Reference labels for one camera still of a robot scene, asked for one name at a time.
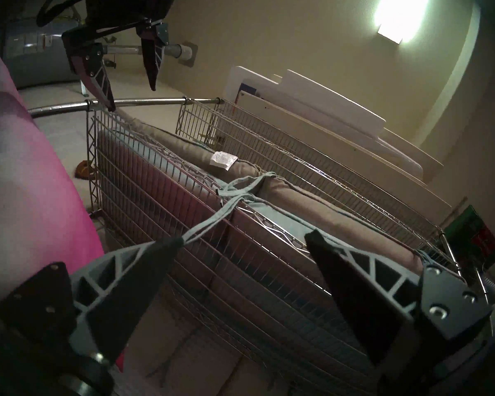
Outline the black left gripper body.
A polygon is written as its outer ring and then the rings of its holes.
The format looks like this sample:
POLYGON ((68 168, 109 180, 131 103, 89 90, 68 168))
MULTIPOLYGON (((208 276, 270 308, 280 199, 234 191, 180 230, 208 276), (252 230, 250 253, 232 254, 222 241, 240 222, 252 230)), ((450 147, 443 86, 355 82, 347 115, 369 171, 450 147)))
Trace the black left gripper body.
POLYGON ((95 28, 110 28, 142 20, 159 21, 173 3, 174 0, 85 0, 85 22, 95 28))

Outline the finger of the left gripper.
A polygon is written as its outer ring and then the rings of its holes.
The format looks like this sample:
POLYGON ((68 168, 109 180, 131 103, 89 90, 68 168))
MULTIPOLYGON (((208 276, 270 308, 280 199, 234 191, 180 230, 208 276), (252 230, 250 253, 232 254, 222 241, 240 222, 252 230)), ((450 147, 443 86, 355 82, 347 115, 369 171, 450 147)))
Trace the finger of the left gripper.
POLYGON ((137 26, 141 52, 151 90, 156 90, 157 76, 163 59, 163 47, 168 44, 168 25, 165 23, 137 26))
POLYGON ((95 28, 73 28, 62 33, 62 41, 72 72, 108 111, 116 105, 103 62, 102 34, 95 28))

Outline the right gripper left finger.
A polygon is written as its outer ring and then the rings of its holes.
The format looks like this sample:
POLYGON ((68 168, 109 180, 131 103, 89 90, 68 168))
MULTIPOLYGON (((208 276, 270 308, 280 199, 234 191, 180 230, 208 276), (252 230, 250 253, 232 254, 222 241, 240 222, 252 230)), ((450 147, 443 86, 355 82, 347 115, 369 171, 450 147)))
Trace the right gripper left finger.
POLYGON ((50 263, 0 301, 0 318, 54 352, 114 363, 183 246, 182 237, 134 245, 72 275, 65 263, 50 263))

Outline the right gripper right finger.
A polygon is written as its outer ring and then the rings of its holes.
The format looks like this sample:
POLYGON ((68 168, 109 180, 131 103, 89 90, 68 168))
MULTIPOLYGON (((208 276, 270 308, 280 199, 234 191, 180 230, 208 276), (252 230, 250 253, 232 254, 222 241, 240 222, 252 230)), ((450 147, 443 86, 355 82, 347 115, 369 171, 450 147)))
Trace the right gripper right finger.
POLYGON ((486 345, 492 307, 444 266, 418 275, 394 260, 336 247, 315 230, 307 249, 377 371, 377 395, 455 395, 486 345))

